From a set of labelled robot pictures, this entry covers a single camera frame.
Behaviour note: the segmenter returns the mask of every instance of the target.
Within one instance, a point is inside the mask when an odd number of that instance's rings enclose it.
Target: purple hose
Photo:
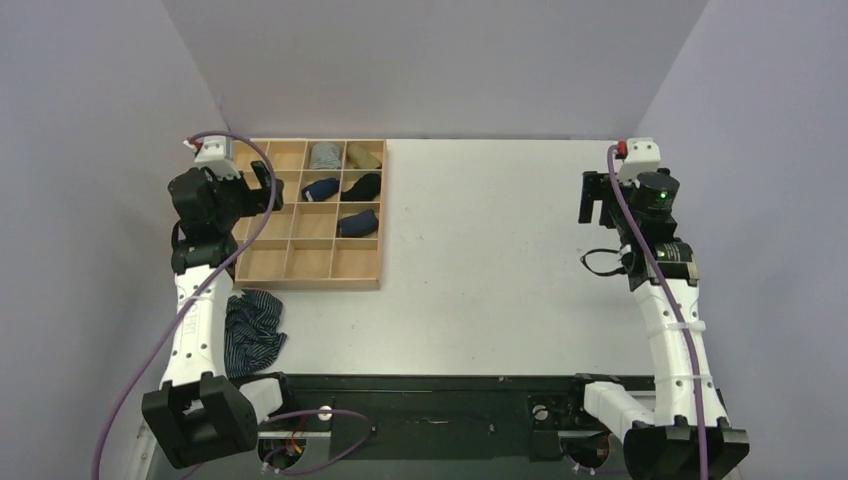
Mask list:
[[[624,213],[624,218],[627,219],[627,224],[630,225],[630,229],[633,230],[633,234],[636,236],[636,241],[639,243],[639,248],[641,248],[642,252],[645,254],[645,259],[648,260],[648,263],[654,270],[657,280],[660,282],[660,287],[665,293],[665,296],[668,298],[668,302],[671,304],[671,309],[674,311],[674,317],[678,322],[686,323],[686,319],[683,318],[683,312],[680,310],[680,305],[677,304],[677,301],[674,299],[674,294],[671,292],[671,287],[668,285],[668,280],[666,280],[665,275],[663,275],[662,270],[660,270],[660,265],[657,263],[657,259],[654,258],[653,253],[651,253],[651,248],[648,246],[648,242],[645,240],[645,237],[642,236],[642,231],[639,230],[639,224],[636,223],[636,219],[633,218],[633,214],[630,213],[630,207],[627,206],[627,202],[624,200],[624,194],[621,193],[621,186],[618,184],[618,177],[615,174],[615,152],[615,145],[610,146],[607,150],[607,168],[609,169],[610,183],[612,183],[612,190],[615,193],[615,199],[618,201],[618,205],[621,207],[622,213]],[[698,352],[695,350],[695,341],[692,339],[692,332],[686,328],[682,329],[682,332],[683,338],[686,340],[686,349],[689,350],[689,360],[692,362],[692,375],[695,377],[695,381],[692,383],[695,385],[695,416],[698,422],[698,457],[700,463],[700,478],[701,480],[709,480],[707,429],[705,426],[706,421],[704,420],[704,392],[701,386],[701,381],[698,378],[701,374],[701,364],[698,361]]]
[[[141,379],[141,376],[144,375],[144,372],[147,370],[150,364],[153,363],[153,359],[156,358],[156,354],[159,353],[159,350],[161,350],[165,343],[168,342],[168,339],[171,338],[171,335],[177,329],[180,322],[182,322],[183,318],[188,312],[188,309],[191,308],[192,305],[194,305],[196,297],[200,295],[201,292],[206,290],[209,284],[212,283],[212,280],[214,280],[215,277],[217,277],[221,272],[223,272],[227,267],[229,267],[233,262],[235,262],[236,258],[241,255],[242,252],[244,252],[247,247],[249,247],[250,244],[254,242],[254,240],[256,240],[256,237],[258,237],[262,229],[265,228],[265,224],[268,223],[268,219],[271,218],[271,212],[274,209],[274,197],[276,197],[277,195],[277,180],[274,176],[274,165],[271,164],[271,160],[268,159],[268,156],[265,155],[265,152],[261,148],[259,148],[255,143],[250,141],[249,138],[237,135],[235,133],[225,132],[221,130],[210,130],[207,132],[200,132],[195,135],[192,135],[191,137],[189,137],[188,141],[189,143],[194,143],[194,141],[198,138],[208,137],[212,135],[220,135],[239,140],[241,142],[244,142],[250,148],[256,150],[257,153],[259,153],[259,155],[262,157],[262,161],[265,162],[265,166],[268,168],[268,173],[270,173],[271,175],[271,197],[268,200],[268,207],[265,209],[265,213],[262,215],[262,220],[259,222],[259,226],[256,228],[256,230],[253,231],[252,234],[250,234],[250,237],[248,237],[244,244],[239,246],[238,249],[236,249],[236,251],[233,252],[232,255],[227,257],[227,259],[224,260],[223,263],[218,265],[218,267],[206,278],[206,280],[204,280],[203,283],[201,283],[200,286],[197,287],[197,290],[195,290],[194,293],[192,293],[191,296],[188,297],[187,301],[183,304],[182,308],[180,308],[177,312],[177,316],[174,318],[174,320],[171,322],[171,324],[156,342],[156,345],[153,347],[153,350],[150,351],[150,353],[144,359],[138,370],[133,373],[129,383],[127,383],[127,385],[121,391],[121,394],[118,396],[118,401],[115,402],[115,405],[109,412],[109,416],[106,418],[106,423],[100,430],[100,436],[98,437],[97,444],[94,448],[94,456],[91,459],[91,480],[100,480],[100,461],[103,459],[103,448],[106,446],[106,439],[109,437],[109,430],[112,429],[112,424],[115,423],[115,418],[118,416],[118,412],[121,410],[121,407],[124,405],[124,402],[126,402],[127,397],[129,397],[130,392],[138,383],[139,379]],[[194,473],[195,471],[196,470],[190,471],[188,475]]]
[[[314,472],[317,472],[318,470],[322,470],[322,469],[329,467],[330,465],[338,462],[339,460],[343,459],[344,457],[350,455],[354,450],[359,448],[360,445],[365,443],[365,441],[368,440],[368,438],[371,437],[371,432],[373,431],[373,423],[371,423],[371,420],[369,420],[368,417],[366,417],[365,415],[363,415],[359,412],[354,412],[352,410],[337,410],[337,409],[331,409],[331,410],[327,410],[327,409],[324,409],[324,410],[301,410],[299,412],[288,412],[288,413],[284,413],[282,415],[276,415],[276,416],[271,417],[268,420],[266,420],[265,423],[276,422],[278,420],[285,420],[287,418],[300,417],[300,416],[303,416],[303,415],[318,415],[318,414],[321,414],[321,413],[330,413],[330,414],[333,414],[333,415],[347,415],[349,417],[356,417],[356,418],[362,420],[363,422],[365,422],[368,425],[368,431],[356,443],[354,443],[353,445],[348,447],[347,450],[345,450],[344,452],[342,452],[342,453],[336,455],[335,457],[327,460],[326,462],[319,463],[318,465],[313,465],[311,467],[306,467],[303,470],[295,470],[293,472],[290,472],[288,470],[280,470],[280,475],[289,475],[289,476],[306,475],[308,473],[314,473]],[[286,447],[283,446],[283,447],[271,450],[270,452],[268,452],[268,455],[265,455],[265,458],[263,458],[262,461],[265,462],[265,463],[269,463],[268,461],[274,455],[282,452],[285,449],[286,449]]]

